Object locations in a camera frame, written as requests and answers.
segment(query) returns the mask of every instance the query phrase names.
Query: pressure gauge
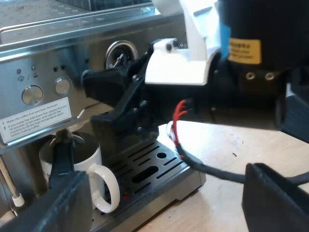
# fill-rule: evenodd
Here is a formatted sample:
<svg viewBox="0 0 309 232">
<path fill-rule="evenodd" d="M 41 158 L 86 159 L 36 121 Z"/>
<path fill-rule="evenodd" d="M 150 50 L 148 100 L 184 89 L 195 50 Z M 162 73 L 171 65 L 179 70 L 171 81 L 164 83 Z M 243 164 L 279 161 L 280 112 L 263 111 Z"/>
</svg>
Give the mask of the pressure gauge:
<svg viewBox="0 0 309 232">
<path fill-rule="evenodd" d="M 138 58 L 137 50 L 133 43 L 126 40 L 114 42 L 105 55 L 105 69 L 115 68 L 134 61 Z"/>
</svg>

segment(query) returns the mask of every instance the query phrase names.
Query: yellow warning label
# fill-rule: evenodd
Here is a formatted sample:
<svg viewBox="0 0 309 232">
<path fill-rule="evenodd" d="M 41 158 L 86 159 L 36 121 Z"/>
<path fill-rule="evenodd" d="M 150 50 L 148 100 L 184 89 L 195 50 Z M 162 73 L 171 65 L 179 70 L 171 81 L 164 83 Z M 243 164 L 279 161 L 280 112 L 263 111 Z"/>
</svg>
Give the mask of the yellow warning label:
<svg viewBox="0 0 309 232">
<path fill-rule="evenodd" d="M 260 64 L 261 41 L 230 38 L 228 60 L 242 64 Z"/>
</svg>

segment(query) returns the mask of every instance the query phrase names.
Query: wooden surface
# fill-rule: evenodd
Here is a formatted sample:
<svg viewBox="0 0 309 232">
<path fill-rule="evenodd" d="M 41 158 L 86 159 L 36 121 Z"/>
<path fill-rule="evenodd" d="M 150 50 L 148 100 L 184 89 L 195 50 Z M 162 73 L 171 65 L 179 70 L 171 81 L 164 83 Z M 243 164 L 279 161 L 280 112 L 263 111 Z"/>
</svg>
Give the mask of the wooden surface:
<svg viewBox="0 0 309 232">
<path fill-rule="evenodd" d="M 205 164 L 242 173 L 251 162 L 263 162 L 284 176 L 309 170 L 309 145 L 279 131 L 179 122 L 183 147 Z M 158 140 L 171 141 L 160 127 Z M 309 192 L 309 184 L 302 188 Z M 199 190 L 164 209 L 140 232 L 246 232 L 241 208 L 243 185 L 207 175 Z"/>
</svg>

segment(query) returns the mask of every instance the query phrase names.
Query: espresso machine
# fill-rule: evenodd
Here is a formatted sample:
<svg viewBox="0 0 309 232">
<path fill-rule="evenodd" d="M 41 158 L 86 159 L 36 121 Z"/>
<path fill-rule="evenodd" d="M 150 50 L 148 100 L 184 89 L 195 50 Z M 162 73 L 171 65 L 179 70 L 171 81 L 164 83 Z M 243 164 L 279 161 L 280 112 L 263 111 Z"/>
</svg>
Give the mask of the espresso machine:
<svg viewBox="0 0 309 232">
<path fill-rule="evenodd" d="M 183 14 L 163 16 L 147 0 L 95 2 L 0 0 L 0 218 L 47 192 L 39 150 L 65 128 L 96 136 L 119 183 L 118 208 L 93 210 L 91 231 L 132 231 L 206 181 L 156 140 L 159 124 L 132 126 L 128 135 L 94 126 L 90 118 L 115 105 L 87 98 L 81 78 L 141 58 L 157 39 L 177 37 L 187 48 Z"/>
</svg>

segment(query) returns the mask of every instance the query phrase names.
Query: instruction label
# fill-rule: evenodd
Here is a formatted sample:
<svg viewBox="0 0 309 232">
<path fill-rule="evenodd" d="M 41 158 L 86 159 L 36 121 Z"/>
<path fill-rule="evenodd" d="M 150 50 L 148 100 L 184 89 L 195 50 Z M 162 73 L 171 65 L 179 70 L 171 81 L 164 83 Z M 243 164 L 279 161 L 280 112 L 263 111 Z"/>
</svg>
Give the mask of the instruction label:
<svg viewBox="0 0 309 232">
<path fill-rule="evenodd" d="M 261 41 L 230 38 L 228 60 L 242 64 L 260 64 Z"/>
<path fill-rule="evenodd" d="M 0 134 L 8 143 L 71 118 L 69 98 L 63 98 L 0 120 Z"/>
</svg>

